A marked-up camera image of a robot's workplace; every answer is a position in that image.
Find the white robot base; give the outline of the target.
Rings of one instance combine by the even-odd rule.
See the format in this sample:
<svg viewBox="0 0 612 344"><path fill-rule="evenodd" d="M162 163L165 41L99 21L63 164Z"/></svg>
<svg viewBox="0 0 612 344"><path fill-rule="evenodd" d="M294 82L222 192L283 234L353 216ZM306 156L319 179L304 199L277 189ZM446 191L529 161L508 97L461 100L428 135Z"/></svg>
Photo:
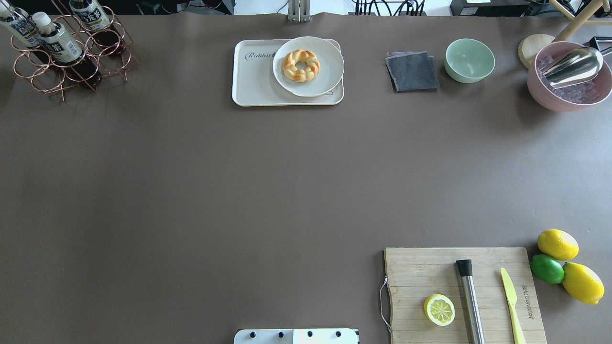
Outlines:
<svg viewBox="0 0 612 344"><path fill-rule="evenodd" d="M358 329L296 328L243 329L237 331L234 344L359 344Z"/></svg>

